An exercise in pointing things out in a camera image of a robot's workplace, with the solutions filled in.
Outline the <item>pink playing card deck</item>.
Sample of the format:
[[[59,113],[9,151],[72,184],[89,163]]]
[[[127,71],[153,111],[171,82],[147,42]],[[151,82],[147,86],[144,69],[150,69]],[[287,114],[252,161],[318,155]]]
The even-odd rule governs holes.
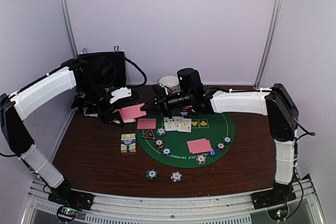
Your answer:
[[[121,109],[114,110],[113,113],[116,114],[116,113],[118,113],[118,112],[120,113],[121,118],[122,118],[122,120],[123,120],[124,123],[133,123],[133,122],[136,121],[135,118],[128,118],[128,117],[126,117],[125,115],[122,115],[122,113],[121,113]]]

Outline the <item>blue round dealer button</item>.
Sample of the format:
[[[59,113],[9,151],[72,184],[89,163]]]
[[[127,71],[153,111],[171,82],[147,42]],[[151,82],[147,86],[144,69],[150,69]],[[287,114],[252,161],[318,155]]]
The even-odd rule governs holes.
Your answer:
[[[208,153],[208,155],[209,155],[210,157],[215,157],[215,156],[217,156],[217,155],[218,155],[218,151],[217,151],[217,149],[213,148],[213,149]]]

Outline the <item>black red triangle all-in marker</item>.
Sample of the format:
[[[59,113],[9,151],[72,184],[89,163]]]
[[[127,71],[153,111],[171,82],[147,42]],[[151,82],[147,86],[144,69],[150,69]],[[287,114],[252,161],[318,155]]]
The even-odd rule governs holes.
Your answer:
[[[156,139],[155,134],[154,134],[152,129],[149,129],[147,132],[145,132],[142,135],[142,138],[146,139],[146,140],[155,140]]]

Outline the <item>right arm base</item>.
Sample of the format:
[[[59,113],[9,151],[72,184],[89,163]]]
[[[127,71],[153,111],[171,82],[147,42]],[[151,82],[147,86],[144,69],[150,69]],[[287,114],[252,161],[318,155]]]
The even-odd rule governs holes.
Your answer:
[[[251,194],[254,209],[265,208],[268,217],[273,221],[284,221],[289,216],[288,203],[296,198],[296,194],[293,192],[285,195],[283,192],[274,189]]]

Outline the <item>dark chips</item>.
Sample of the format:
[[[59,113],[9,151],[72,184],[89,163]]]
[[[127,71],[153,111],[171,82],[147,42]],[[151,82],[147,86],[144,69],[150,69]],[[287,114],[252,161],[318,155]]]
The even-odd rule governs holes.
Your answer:
[[[166,148],[162,149],[162,154],[164,156],[170,156],[172,154],[172,150],[170,148],[166,147]]]
[[[229,144],[232,142],[232,139],[229,136],[224,136],[223,137],[223,142],[226,144]]]

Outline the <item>dark blue chip stack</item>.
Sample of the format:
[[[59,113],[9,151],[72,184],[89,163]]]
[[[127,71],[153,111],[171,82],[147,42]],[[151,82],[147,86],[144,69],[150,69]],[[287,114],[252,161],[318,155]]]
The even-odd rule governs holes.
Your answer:
[[[158,176],[158,172],[155,169],[149,169],[146,171],[147,179],[156,179]]]

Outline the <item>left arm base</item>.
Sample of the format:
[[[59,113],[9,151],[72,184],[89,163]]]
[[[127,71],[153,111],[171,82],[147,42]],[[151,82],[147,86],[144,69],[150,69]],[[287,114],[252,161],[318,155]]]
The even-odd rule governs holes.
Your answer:
[[[59,221],[69,223],[74,221],[77,215],[83,210],[90,210],[93,204],[94,195],[90,193],[82,193],[79,191],[72,191],[72,198],[64,200],[50,193],[48,200],[60,206],[56,210],[56,217]]]

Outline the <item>light blue chip stack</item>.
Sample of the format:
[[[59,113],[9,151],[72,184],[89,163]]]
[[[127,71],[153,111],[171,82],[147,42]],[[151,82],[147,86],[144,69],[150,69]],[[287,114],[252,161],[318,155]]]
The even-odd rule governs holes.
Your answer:
[[[173,172],[170,178],[173,182],[179,182],[182,179],[182,174],[180,172]]]

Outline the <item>two of clubs card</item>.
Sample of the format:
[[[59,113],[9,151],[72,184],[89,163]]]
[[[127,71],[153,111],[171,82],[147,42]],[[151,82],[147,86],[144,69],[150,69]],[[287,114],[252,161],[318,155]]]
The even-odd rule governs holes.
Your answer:
[[[174,130],[174,120],[172,118],[164,118],[164,129],[166,132]]]

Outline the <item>two of spades card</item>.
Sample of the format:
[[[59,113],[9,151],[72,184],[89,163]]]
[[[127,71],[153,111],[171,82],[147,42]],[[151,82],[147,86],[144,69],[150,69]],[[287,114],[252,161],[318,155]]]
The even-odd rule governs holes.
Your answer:
[[[172,130],[179,131],[181,129],[182,117],[173,116],[172,117]]]

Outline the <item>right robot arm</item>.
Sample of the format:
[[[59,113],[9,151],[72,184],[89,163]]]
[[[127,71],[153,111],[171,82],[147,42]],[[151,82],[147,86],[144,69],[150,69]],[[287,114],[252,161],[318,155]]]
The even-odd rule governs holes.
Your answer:
[[[279,204],[289,196],[298,157],[297,130],[303,135],[315,136],[299,123],[299,111],[286,88],[275,83],[270,88],[257,90],[224,90],[211,88],[204,90],[199,84],[181,84],[181,91],[156,94],[141,107],[147,113],[171,116],[174,109],[192,106],[194,111],[212,113],[252,113],[267,116],[269,129],[276,145],[275,182],[269,192],[272,203]]]

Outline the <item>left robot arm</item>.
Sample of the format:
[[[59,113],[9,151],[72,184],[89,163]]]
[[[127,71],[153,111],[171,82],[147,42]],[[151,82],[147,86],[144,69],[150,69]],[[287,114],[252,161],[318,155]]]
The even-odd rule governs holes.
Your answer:
[[[118,69],[111,59],[84,56],[63,62],[11,95],[1,95],[1,131],[10,150],[40,176],[64,205],[71,205],[76,199],[71,183],[36,146],[23,122],[51,99],[76,89],[85,96],[87,103],[96,107],[102,123],[123,127],[121,113],[115,108],[125,99],[134,98],[136,91],[117,87],[117,74]]]

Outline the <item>brown chips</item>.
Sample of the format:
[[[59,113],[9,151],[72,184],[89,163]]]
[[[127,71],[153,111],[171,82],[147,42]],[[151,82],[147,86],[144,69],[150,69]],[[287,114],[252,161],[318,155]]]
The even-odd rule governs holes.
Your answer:
[[[222,151],[226,148],[226,145],[224,143],[219,142],[216,144],[216,148],[218,151]]]
[[[155,140],[155,147],[159,150],[163,149],[165,147],[165,143],[161,139]]]

